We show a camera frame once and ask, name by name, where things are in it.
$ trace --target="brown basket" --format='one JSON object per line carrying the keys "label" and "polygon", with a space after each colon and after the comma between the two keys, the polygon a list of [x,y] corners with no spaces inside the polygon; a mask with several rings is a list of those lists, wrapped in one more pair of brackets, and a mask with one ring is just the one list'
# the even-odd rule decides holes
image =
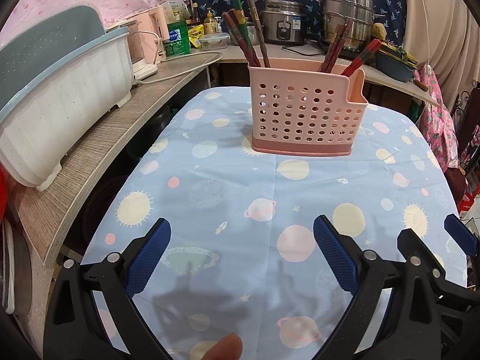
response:
{"label": "brown basket", "polygon": [[258,152],[282,155],[349,155],[368,104],[365,73],[348,78],[345,66],[320,73],[322,62],[271,58],[251,67],[253,139]]}

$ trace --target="wooden countertop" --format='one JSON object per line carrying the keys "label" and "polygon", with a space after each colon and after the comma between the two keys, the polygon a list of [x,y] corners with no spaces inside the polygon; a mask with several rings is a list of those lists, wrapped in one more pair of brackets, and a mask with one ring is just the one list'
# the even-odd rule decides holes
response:
{"label": "wooden countertop", "polygon": [[[282,46],[276,44],[267,44],[267,52],[270,58],[292,58],[292,59],[312,59],[316,61],[323,61],[325,59],[324,55],[317,56],[304,56],[296,54],[292,51],[283,50]],[[319,49],[315,47],[312,43],[307,43],[304,46],[295,47],[295,50],[304,53],[304,54],[316,54],[319,52]],[[238,46],[229,45],[226,49],[219,50],[225,56],[220,62],[223,63],[233,63],[233,62],[247,62],[245,56],[243,55],[242,50]],[[260,46],[255,46],[255,51],[257,56],[261,59]],[[348,66],[351,61],[339,58],[337,63],[340,65]],[[381,71],[375,69],[374,67],[363,65],[361,69],[365,72],[365,81],[369,83],[374,83],[378,85],[387,86],[389,88],[396,89],[397,91],[404,92],[410,96],[413,96],[419,100],[431,104],[435,107],[438,107],[438,104],[435,100],[431,98],[428,93],[422,91],[412,82],[401,82],[396,79],[383,74]]]}
{"label": "wooden countertop", "polygon": [[[168,77],[211,61],[215,55],[195,55],[159,65],[147,79]],[[25,233],[48,268],[53,266],[78,211],[113,159],[140,127],[199,71],[134,88],[121,108],[107,112],[81,137],[62,161],[62,170],[44,192],[17,184],[14,205]]]}

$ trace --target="blue tablecloth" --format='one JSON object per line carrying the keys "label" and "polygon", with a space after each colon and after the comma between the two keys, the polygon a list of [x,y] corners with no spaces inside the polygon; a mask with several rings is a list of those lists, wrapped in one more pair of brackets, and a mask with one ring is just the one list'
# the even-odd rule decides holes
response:
{"label": "blue tablecloth", "polygon": [[[411,227],[447,278],[465,285],[465,255],[443,229],[456,212],[452,195],[404,115],[369,105],[346,157],[255,152],[251,124],[249,88],[212,88],[189,101],[130,175],[83,259],[123,251],[159,217],[170,222],[169,247],[133,299],[174,359],[199,360],[231,332],[243,359],[310,359],[351,299],[315,244],[320,214],[362,249],[398,261],[397,235]],[[113,345],[125,350],[95,298]]]}

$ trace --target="silver bolt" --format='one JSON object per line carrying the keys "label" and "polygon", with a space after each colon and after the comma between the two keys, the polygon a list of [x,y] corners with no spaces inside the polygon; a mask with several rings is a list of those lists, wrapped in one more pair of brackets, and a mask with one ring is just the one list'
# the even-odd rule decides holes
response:
{"label": "silver bolt", "polygon": [[116,263],[120,258],[120,255],[118,253],[110,253],[107,257],[106,260],[109,263]]}
{"label": "silver bolt", "polygon": [[363,255],[367,260],[373,261],[377,258],[377,254],[372,250],[366,250],[363,252]]}
{"label": "silver bolt", "polygon": [[67,269],[68,269],[68,268],[72,268],[73,265],[74,265],[74,261],[73,261],[72,259],[68,259],[67,261],[65,261],[65,262],[63,263],[63,266],[64,266],[65,268],[67,268]]}
{"label": "silver bolt", "polygon": [[410,262],[415,266],[419,266],[422,263],[422,261],[417,256],[410,257]]}

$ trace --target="pink utensil holder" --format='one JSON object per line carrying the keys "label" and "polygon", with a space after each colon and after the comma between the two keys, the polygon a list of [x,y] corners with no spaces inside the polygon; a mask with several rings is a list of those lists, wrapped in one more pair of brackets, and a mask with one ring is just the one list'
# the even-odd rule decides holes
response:
{"label": "pink utensil holder", "polygon": [[349,155],[368,102],[365,73],[320,73],[322,62],[271,58],[251,67],[253,139],[258,152],[301,156]]}

